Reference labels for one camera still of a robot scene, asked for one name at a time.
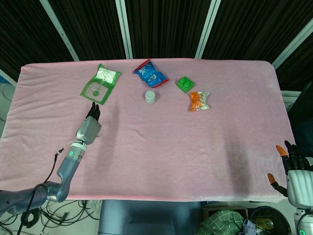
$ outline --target orange wrapper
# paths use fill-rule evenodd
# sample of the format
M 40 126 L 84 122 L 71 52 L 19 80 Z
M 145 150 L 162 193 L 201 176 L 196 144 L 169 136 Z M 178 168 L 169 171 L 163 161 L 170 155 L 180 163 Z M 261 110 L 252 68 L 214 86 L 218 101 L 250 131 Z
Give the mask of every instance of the orange wrapper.
M 209 109 L 209 106 L 206 104 L 206 98 L 210 92 L 191 92 L 190 99 L 191 99 L 191 107 L 190 111 L 198 111 L 198 110 L 205 110 Z

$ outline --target green package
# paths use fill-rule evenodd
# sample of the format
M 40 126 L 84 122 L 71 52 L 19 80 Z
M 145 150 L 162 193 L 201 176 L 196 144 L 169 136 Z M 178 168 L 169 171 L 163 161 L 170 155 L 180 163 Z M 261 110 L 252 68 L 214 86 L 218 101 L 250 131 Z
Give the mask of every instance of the green package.
M 98 104 L 104 104 L 120 74 L 120 72 L 106 69 L 102 64 L 98 65 L 97 74 L 85 85 L 80 95 Z

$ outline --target green plaid cloth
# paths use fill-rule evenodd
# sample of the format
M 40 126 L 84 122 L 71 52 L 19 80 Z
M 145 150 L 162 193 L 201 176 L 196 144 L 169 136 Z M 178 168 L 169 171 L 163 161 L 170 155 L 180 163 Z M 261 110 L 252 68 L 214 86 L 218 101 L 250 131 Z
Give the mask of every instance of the green plaid cloth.
M 237 235 L 242 231 L 244 218 L 235 211 L 222 210 L 201 223 L 195 235 Z

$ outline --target white cylinder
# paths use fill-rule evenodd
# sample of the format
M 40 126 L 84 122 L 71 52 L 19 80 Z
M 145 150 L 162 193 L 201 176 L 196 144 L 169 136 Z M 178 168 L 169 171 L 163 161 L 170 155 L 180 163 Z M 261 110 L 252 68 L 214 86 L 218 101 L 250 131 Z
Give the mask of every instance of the white cylinder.
M 147 91 L 145 100 L 147 104 L 153 104 L 156 101 L 156 94 L 153 91 Z

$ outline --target blue snack bag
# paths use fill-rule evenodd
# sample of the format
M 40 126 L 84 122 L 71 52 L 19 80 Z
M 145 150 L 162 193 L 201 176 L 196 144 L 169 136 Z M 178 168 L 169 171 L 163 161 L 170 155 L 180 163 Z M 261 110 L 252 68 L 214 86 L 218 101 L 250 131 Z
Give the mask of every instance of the blue snack bag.
M 161 86 L 168 81 L 168 78 L 164 74 L 155 69 L 150 59 L 139 65 L 139 67 L 134 70 L 134 73 L 137 73 L 141 80 L 152 88 Z

